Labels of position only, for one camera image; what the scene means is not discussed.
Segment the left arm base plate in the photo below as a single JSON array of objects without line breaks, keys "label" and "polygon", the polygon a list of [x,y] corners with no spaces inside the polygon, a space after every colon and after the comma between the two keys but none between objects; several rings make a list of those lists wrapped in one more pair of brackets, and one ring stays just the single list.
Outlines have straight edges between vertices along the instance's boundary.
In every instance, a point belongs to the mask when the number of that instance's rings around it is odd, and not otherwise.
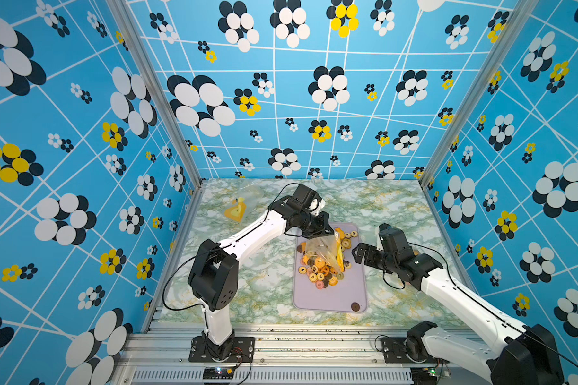
[{"label": "left arm base plate", "polygon": [[255,338],[231,336],[222,345],[215,345],[205,335],[192,339],[190,363],[249,363],[255,352]]}]

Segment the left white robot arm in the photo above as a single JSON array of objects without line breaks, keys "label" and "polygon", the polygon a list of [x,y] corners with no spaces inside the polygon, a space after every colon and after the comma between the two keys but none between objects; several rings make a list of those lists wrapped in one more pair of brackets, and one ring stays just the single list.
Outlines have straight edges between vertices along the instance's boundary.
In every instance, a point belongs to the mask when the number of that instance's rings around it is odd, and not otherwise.
[{"label": "left white robot arm", "polygon": [[234,349],[229,305],[238,291],[240,261],[293,228],[306,239],[334,234],[324,207],[318,192],[297,184],[292,195],[278,196],[247,228],[221,242],[202,242],[188,284],[203,306],[203,340],[211,357],[224,360]]}]

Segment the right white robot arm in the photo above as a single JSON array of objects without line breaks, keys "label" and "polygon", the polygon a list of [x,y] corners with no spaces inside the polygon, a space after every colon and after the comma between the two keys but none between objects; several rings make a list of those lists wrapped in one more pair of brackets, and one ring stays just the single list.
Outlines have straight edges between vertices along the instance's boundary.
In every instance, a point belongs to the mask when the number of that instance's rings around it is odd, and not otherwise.
[{"label": "right white robot arm", "polygon": [[352,251],[364,264],[399,278],[437,300],[453,312],[481,342],[445,331],[424,321],[407,332],[406,352],[412,360],[444,359],[482,377],[491,384],[562,384],[565,375],[552,333],[539,324],[529,327],[476,295],[451,277],[428,254],[379,250],[361,243]]}]

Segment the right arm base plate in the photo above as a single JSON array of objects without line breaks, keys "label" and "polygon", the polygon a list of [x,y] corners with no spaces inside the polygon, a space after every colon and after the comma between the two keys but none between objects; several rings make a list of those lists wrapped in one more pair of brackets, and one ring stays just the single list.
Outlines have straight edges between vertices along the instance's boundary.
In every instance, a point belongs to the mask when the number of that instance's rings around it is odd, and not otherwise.
[{"label": "right arm base plate", "polygon": [[405,338],[393,338],[379,335],[375,341],[375,348],[383,354],[386,364],[448,364],[444,359],[428,356],[425,359],[412,359],[406,346]]}]

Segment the ziploc bag of cookies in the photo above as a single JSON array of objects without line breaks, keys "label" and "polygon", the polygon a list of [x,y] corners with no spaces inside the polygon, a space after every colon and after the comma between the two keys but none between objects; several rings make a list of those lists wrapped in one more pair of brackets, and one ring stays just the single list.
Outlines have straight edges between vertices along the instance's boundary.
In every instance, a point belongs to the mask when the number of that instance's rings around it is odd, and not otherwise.
[{"label": "ziploc bag of cookies", "polygon": [[229,205],[223,212],[223,216],[231,221],[242,222],[242,220],[253,212],[263,197],[263,190],[257,186],[249,185],[236,190]]}]

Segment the ziploc cookie bag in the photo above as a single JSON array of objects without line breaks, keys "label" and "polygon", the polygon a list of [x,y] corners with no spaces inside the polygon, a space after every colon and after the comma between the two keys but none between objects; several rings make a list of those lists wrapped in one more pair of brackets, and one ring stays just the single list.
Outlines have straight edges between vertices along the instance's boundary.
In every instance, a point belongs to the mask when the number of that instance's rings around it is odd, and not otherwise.
[{"label": "ziploc cookie bag", "polygon": [[317,257],[323,258],[337,272],[345,271],[342,245],[337,235],[315,237],[307,240],[306,251],[315,252]]}]

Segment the poured cookies pile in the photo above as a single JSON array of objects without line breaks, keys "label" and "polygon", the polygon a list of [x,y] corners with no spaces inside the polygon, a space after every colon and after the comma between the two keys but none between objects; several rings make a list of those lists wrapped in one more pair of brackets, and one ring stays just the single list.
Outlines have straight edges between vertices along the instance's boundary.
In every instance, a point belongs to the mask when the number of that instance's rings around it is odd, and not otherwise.
[{"label": "poured cookies pile", "polygon": [[345,271],[337,272],[332,266],[324,261],[323,258],[317,257],[315,252],[306,251],[306,241],[297,242],[297,274],[314,284],[317,289],[323,290],[328,287],[336,286],[340,281],[345,279],[347,272],[353,267],[349,261],[350,253],[359,241],[359,232],[357,230],[344,230],[340,227],[335,229],[335,234],[341,241]]}]

